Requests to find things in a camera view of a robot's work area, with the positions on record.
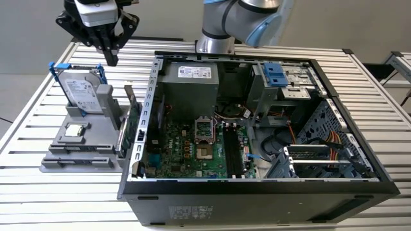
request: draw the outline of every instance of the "blue plastic latch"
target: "blue plastic latch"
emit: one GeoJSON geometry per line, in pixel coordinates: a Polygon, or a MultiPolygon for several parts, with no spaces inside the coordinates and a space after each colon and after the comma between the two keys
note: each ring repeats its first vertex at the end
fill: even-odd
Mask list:
{"type": "Polygon", "coordinates": [[[288,80],[286,80],[280,64],[264,63],[262,71],[264,71],[269,86],[285,87],[288,85],[288,80]]]}
{"type": "Polygon", "coordinates": [[[103,72],[103,68],[102,68],[101,64],[98,64],[98,65],[95,66],[95,68],[97,68],[97,70],[98,70],[98,72],[99,72],[99,80],[101,80],[101,83],[102,83],[102,84],[106,84],[105,72],[103,72]]]}
{"type": "Polygon", "coordinates": [[[67,70],[70,69],[70,64],[57,64],[55,69],[67,70]]]}
{"type": "Polygon", "coordinates": [[[81,112],[81,116],[85,117],[86,116],[86,112],[82,109],[79,109],[79,112],[81,112]]]}
{"type": "Polygon", "coordinates": [[[49,72],[51,74],[53,80],[55,80],[55,82],[58,82],[58,76],[55,74],[55,70],[53,69],[53,65],[54,65],[54,62],[49,62],[49,72]]]}
{"type": "Polygon", "coordinates": [[[59,88],[61,88],[61,90],[62,90],[62,93],[63,93],[63,95],[65,95],[65,98],[66,98],[66,100],[67,100],[67,104],[69,104],[69,106],[71,106],[71,103],[70,103],[70,101],[69,101],[69,98],[67,98],[67,96],[66,96],[66,93],[65,93],[65,90],[63,90],[63,88],[62,88],[62,86],[61,86],[61,83],[59,83],[59,80],[58,80],[58,75],[55,74],[55,69],[59,69],[58,68],[58,65],[55,66],[55,69],[53,68],[53,65],[54,65],[54,62],[49,62],[49,72],[50,72],[50,74],[51,74],[51,76],[53,76],[53,80],[55,80],[55,82],[58,83],[58,85],[59,85],[59,88]]]}

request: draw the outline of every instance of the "metal frame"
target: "metal frame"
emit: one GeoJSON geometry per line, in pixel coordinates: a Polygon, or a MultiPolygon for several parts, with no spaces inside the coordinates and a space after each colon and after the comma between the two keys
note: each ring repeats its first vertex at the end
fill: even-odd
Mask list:
{"type": "MultiPolygon", "coordinates": [[[[145,95],[153,51],[193,52],[193,43],[129,40],[118,54],[118,66],[105,69],[113,96],[127,104],[118,89],[131,84],[137,101],[145,95]]],[[[338,93],[341,103],[377,155],[401,194],[338,224],[297,225],[293,230],[402,231],[411,229],[411,127],[397,104],[362,70],[362,65],[340,49],[236,45],[236,54],[316,59],[338,93]]],[[[70,43],[58,62],[94,66],[103,64],[93,48],[70,43]]],[[[66,101],[46,77],[14,124],[0,141],[0,224],[9,229],[101,230],[142,229],[130,208],[115,201],[118,173],[45,174],[37,166],[65,116],[66,101]]],[[[278,226],[213,226],[212,230],[288,230],[278,226]]]]}

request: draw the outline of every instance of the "blue drive bracket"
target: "blue drive bracket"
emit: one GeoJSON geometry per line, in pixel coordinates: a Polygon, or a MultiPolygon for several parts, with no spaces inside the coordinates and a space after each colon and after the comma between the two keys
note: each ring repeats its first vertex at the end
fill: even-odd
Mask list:
{"type": "Polygon", "coordinates": [[[288,80],[281,65],[278,63],[264,62],[262,67],[268,85],[272,87],[285,87],[288,80]]]}
{"type": "MultiPolygon", "coordinates": [[[[67,69],[70,69],[70,64],[57,64],[55,68],[53,66],[54,66],[54,62],[49,62],[49,72],[50,72],[50,75],[53,77],[53,80],[58,83],[61,91],[62,91],[63,96],[65,96],[66,101],[67,101],[67,105],[71,107],[71,103],[69,101],[67,95],[66,95],[65,90],[62,88],[62,85],[59,83],[58,75],[55,73],[55,70],[67,70],[67,69]]],[[[78,110],[81,111],[81,116],[83,117],[86,115],[86,112],[83,110],[81,110],[81,109],[78,109],[78,110]]]]}

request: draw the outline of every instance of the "slotted aluminum table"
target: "slotted aluminum table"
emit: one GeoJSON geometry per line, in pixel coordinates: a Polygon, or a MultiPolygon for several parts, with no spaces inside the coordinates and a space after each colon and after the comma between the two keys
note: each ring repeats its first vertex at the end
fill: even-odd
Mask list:
{"type": "MultiPolygon", "coordinates": [[[[119,103],[127,102],[121,89],[123,84],[133,85],[134,94],[142,100],[155,50],[193,52],[193,43],[150,40],[130,40],[126,43],[118,54],[118,66],[105,68],[107,82],[114,87],[113,96],[119,103]]],[[[337,225],[171,229],[411,230],[411,119],[354,55],[332,49],[253,49],[244,45],[236,46],[236,53],[317,60],[401,194],[337,225]]],[[[78,43],[69,44],[57,62],[73,65],[105,63],[94,48],[78,43]]],[[[37,166],[66,114],[65,104],[62,92],[47,75],[0,141],[0,230],[153,229],[141,227],[127,204],[115,201],[119,173],[38,171],[37,166]]]]}
{"type": "Polygon", "coordinates": [[[411,83],[411,52],[390,52],[384,64],[390,64],[400,75],[411,83]]]}

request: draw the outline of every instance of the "sticker label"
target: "sticker label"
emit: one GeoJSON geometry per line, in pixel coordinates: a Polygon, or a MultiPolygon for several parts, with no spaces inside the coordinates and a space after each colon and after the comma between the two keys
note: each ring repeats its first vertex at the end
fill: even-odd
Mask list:
{"type": "Polygon", "coordinates": [[[210,78],[210,67],[181,66],[178,78],[210,78]]]}
{"type": "Polygon", "coordinates": [[[66,79],[65,84],[77,107],[85,112],[101,112],[95,92],[86,80],[66,79]]]}
{"type": "Polygon", "coordinates": [[[213,206],[169,206],[171,219],[209,219],[213,206]]]}
{"type": "Polygon", "coordinates": [[[245,119],[248,119],[249,114],[250,114],[250,111],[249,111],[248,109],[245,109],[245,112],[244,112],[244,118],[245,118],[245,119]]]}

